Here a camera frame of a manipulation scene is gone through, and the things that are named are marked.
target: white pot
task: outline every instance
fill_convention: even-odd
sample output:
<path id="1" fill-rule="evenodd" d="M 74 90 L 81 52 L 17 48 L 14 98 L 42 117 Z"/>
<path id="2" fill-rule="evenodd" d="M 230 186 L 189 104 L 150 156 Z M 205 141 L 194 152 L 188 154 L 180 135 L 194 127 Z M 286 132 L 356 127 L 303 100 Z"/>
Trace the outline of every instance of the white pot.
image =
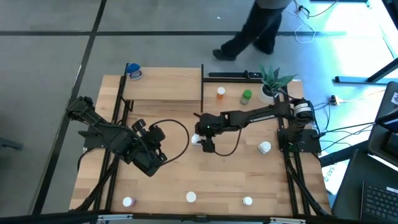
<path id="1" fill-rule="evenodd" d="M 274 97 L 272 96 L 267 96 L 263 91 L 262 91 L 262 86 L 260 87 L 260 94 L 259 94 L 259 99 L 261 102 L 266 103 L 266 104 L 273 104 L 274 103 L 274 98 L 278 96 L 278 93 L 275 94 Z"/>

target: green plant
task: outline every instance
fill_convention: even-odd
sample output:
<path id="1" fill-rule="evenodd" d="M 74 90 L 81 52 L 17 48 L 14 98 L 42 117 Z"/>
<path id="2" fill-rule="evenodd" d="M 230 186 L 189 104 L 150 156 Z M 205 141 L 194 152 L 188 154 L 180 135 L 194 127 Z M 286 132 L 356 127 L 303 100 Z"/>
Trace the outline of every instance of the green plant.
<path id="1" fill-rule="evenodd" d="M 260 65 L 259 67 L 262 75 L 262 83 L 264 86 L 268 86 L 273 93 L 276 93 L 280 87 L 286 86 L 294 79 L 294 77 L 296 77 L 296 75 L 286 75 L 278 78 L 280 68 L 277 68 L 274 71 L 270 68 L 269 72 L 266 73 L 264 66 Z"/>

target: potted plant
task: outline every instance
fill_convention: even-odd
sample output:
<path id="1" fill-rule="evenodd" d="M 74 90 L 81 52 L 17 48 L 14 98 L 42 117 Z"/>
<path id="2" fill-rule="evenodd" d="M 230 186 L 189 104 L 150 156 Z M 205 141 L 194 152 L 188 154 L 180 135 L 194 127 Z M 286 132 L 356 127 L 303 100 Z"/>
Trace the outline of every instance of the potted plant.
<path id="1" fill-rule="evenodd" d="M 268 73 L 266 73 L 264 67 L 262 65 L 260 67 L 260 72 L 262 75 L 262 86 L 259 98 L 264 103 L 273 103 L 274 98 L 279 93 L 279 88 L 286 86 L 290 81 L 293 80 L 296 75 L 287 75 L 281 78 L 279 76 L 280 68 L 276 70 L 270 69 Z"/>

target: person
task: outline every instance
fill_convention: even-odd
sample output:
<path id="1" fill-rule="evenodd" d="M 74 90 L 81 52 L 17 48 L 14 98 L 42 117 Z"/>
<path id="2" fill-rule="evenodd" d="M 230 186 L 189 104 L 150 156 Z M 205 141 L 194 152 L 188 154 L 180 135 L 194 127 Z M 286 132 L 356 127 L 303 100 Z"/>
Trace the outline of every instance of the person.
<path id="1" fill-rule="evenodd" d="M 242 31 L 214 49 L 213 55 L 218 60 L 233 61 L 250 43 L 264 52 L 274 52 L 275 38 L 282 22 L 282 11 L 292 0 L 256 0 Z"/>

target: wooden table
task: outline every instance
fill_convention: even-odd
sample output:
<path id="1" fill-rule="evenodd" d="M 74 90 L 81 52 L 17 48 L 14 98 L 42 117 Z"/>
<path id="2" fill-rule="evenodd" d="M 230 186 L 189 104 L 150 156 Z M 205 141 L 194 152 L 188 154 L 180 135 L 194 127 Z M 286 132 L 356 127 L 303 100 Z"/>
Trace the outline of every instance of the wooden table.
<path id="1" fill-rule="evenodd" d="M 176 68 L 157 68 L 153 71 L 169 73 L 170 69 L 175 71 Z M 185 80 L 188 86 L 197 79 L 195 75 L 200 75 L 197 71 L 191 69 L 181 73 L 190 77 L 187 78 L 190 81 Z M 150 80 L 152 75 L 159 76 L 147 70 L 144 72 L 143 80 L 128 80 L 124 96 L 129 96 L 129 86 L 138 86 L 141 81 L 146 83 L 144 78 Z M 96 111 L 108 121 L 111 120 L 113 113 L 119 79 L 120 76 L 105 75 L 99 89 Z M 166 85 L 167 79 L 161 80 L 163 85 Z M 222 100 L 216 99 L 216 89 L 219 86 L 226 89 Z M 205 83 L 203 112 L 219 114 L 220 111 L 252 110 L 266 106 L 258 99 L 260 87 L 260 84 L 252 83 Z M 198 91 L 198 96 L 200 96 L 200 88 L 197 89 L 196 85 L 190 88 L 192 91 Z M 248 105 L 242 105 L 239 102 L 245 89 L 253 92 Z M 289 94 L 294 97 L 303 96 L 300 81 L 289 83 L 288 89 Z M 129 126 L 138 118 L 144 118 L 147 125 L 160 119 L 173 118 L 182 122 L 191 136 L 194 133 L 194 125 L 198 118 L 193 113 L 200 112 L 200 98 L 197 98 L 196 93 L 183 95 L 182 99 L 173 98 L 173 100 L 164 100 L 164 98 L 153 100 L 153 97 L 140 100 L 140 96 L 130 96 L 134 99 L 134 109 L 128 116 Z M 173 158 L 186 144 L 185 131 L 175 123 L 162 123 L 159 126 L 166 135 L 166 139 L 161 142 L 162 150 L 168 158 Z M 242 130 L 238 148 L 229 157 L 207 154 L 201 150 L 201 146 L 190 144 L 182 157 L 161 167 L 153 177 L 146 176 L 133 164 L 128 166 L 120 162 L 111 210 L 125 213 L 291 216 L 287 174 L 277 141 L 276 129 L 278 127 L 277 119 L 250 124 Z M 235 132 L 224 133 L 213 138 L 216 150 L 222 154 L 229 153 L 236 144 L 237 136 L 238 132 Z M 257 145 L 263 141 L 269 141 L 272 144 L 271 151 L 266 155 L 257 150 Z M 97 149 L 83 158 L 70 208 L 79 206 L 93 190 L 100 175 L 103 154 L 104 149 Z M 306 186 L 323 209 L 330 213 L 319 161 L 312 154 L 301 153 L 300 155 Z M 104 208 L 107 186 L 104 189 L 101 208 Z M 300 213 L 303 213 L 301 194 L 297 186 L 295 189 L 298 209 Z M 186 202 L 185 195 L 189 191 L 197 194 L 195 203 Z M 245 196 L 253 198 L 251 206 L 243 205 L 242 198 Z M 123 207 L 124 197 L 136 198 L 137 204 L 131 208 Z"/>

